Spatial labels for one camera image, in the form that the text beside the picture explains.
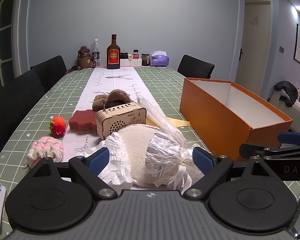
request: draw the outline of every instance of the white wall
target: white wall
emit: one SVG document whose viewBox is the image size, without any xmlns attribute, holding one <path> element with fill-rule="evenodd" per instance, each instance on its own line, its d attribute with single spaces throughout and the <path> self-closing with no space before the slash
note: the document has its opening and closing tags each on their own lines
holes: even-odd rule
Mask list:
<svg viewBox="0 0 300 240">
<path fill-rule="evenodd" d="M 244 0 L 30 0 L 29 66 L 61 55 L 67 68 L 78 49 L 100 43 L 101 63 L 111 34 L 121 51 L 165 50 L 177 69 L 184 54 L 216 65 L 211 78 L 235 78 Z"/>
<path fill-rule="evenodd" d="M 300 15 L 295 18 L 293 5 L 288 0 L 273 0 L 273 24 L 269 59 L 260 96 L 271 97 L 274 85 L 287 80 L 300 87 L 300 63 L 294 60 L 297 23 Z"/>
<path fill-rule="evenodd" d="M 273 86 L 280 81 L 287 80 L 295 87 L 300 87 L 300 63 L 294 60 L 297 23 L 300 25 L 300 15 L 293 15 L 293 5 L 288 0 L 279 0 L 278 38 L 274 65 L 267 88 L 269 97 Z"/>
</svg>

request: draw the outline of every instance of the brown liquor bottle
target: brown liquor bottle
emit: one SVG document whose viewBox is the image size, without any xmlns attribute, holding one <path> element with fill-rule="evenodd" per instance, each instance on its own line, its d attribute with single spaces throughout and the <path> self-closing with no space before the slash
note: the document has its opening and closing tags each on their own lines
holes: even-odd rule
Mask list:
<svg viewBox="0 0 300 240">
<path fill-rule="evenodd" d="M 111 44 L 107 49 L 107 69 L 120 68 L 120 47 L 117 45 L 117 34 L 112 34 Z"/>
</svg>

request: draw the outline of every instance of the crochet strawberry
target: crochet strawberry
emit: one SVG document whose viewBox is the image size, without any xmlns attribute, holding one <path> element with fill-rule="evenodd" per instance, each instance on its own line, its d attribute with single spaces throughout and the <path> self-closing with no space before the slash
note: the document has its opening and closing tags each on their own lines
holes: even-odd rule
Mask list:
<svg viewBox="0 0 300 240">
<path fill-rule="evenodd" d="M 50 122 L 50 131 L 55 136 L 63 136 L 66 131 L 66 121 L 61 116 L 56 116 Z"/>
</svg>

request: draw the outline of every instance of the white label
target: white label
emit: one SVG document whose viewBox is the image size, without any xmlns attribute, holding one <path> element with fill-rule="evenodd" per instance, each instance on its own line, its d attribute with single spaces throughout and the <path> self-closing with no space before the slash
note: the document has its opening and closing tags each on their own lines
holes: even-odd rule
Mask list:
<svg viewBox="0 0 300 240">
<path fill-rule="evenodd" d="M 164 164 L 154 164 L 154 172 L 152 177 L 161 178 L 164 174 Z"/>
</svg>

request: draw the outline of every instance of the dark glass jar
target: dark glass jar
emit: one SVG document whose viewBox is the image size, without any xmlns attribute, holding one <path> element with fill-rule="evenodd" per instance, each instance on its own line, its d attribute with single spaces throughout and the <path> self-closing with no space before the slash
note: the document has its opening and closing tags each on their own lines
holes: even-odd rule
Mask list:
<svg viewBox="0 0 300 240">
<path fill-rule="evenodd" d="M 127 59 L 128 58 L 128 52 L 121 52 L 120 53 L 120 59 Z"/>
<path fill-rule="evenodd" d="M 150 55 L 147 53 L 141 54 L 141 59 L 142 59 L 142 66 L 149 66 L 149 61 L 150 61 Z"/>
</svg>

